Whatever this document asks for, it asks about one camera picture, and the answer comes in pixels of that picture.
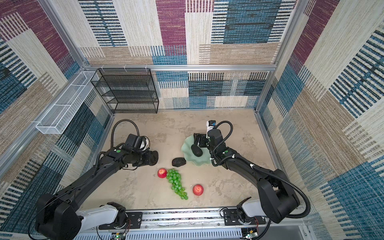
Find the red fake apple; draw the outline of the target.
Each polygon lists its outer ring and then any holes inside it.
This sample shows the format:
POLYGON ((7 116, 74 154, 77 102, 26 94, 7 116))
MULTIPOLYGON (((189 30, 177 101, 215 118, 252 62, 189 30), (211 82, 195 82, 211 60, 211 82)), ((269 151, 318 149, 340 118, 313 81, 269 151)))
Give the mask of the red fake apple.
POLYGON ((167 177, 168 171, 167 169, 161 168, 158 170, 157 175, 159 178, 164 179, 167 177))
POLYGON ((200 184, 194 185, 193 193, 195 196, 201 196, 204 193, 204 187, 200 184))

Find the dark fake avocado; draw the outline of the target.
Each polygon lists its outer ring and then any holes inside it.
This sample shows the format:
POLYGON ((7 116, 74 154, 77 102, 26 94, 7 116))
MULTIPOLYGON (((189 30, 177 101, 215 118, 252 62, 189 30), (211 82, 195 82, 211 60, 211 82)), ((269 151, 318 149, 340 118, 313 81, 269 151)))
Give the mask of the dark fake avocado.
POLYGON ((172 166, 176 168, 184 166, 186 163, 187 161, 185 158, 175 158, 172 160, 172 166))
POLYGON ((195 145, 193 144, 191 146, 191 150, 192 150, 192 153, 196 156, 196 157, 201 157, 203 155, 203 151, 202 149, 198 146, 198 145, 195 145))

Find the green fake grape bunch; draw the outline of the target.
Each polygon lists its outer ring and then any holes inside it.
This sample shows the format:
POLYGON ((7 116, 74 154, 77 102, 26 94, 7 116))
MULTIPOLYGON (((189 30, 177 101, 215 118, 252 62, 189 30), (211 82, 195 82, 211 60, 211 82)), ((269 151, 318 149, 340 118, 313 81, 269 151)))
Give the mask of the green fake grape bunch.
POLYGON ((182 200, 188 199, 186 189, 182 185, 181 174, 176 169, 170 169, 166 176, 168 182, 171 184, 171 189, 177 194, 182 200))

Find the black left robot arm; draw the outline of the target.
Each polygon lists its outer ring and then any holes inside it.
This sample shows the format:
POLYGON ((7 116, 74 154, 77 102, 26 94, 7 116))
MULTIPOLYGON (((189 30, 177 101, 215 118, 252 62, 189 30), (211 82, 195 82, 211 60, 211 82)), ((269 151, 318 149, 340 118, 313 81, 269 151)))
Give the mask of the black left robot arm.
POLYGON ((157 151, 125 151, 113 147, 98 154, 96 164, 84 175, 56 194, 39 197, 36 207, 35 230, 49 240, 72 240, 87 230, 86 217, 77 214, 83 202, 110 176, 127 164, 134 167, 154 166, 157 151))

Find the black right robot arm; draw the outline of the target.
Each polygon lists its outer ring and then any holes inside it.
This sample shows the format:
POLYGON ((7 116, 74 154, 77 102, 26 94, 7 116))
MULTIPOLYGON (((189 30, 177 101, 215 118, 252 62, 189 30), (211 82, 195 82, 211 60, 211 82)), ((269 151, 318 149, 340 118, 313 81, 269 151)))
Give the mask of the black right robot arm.
POLYGON ((203 154, 203 148, 208 149, 213 166, 222 166, 238 173, 258 189, 258 200, 247 198, 237 205, 237 218, 241 224, 250 224, 253 217, 267 217, 278 224, 284 218, 300 219, 307 216, 310 206, 306 206, 303 213, 292 213, 300 205, 296 193, 303 192, 288 181, 283 171, 265 169, 245 159, 226 146, 218 129, 212 129, 206 135, 195 133, 193 137, 191 150, 196 157, 203 154))

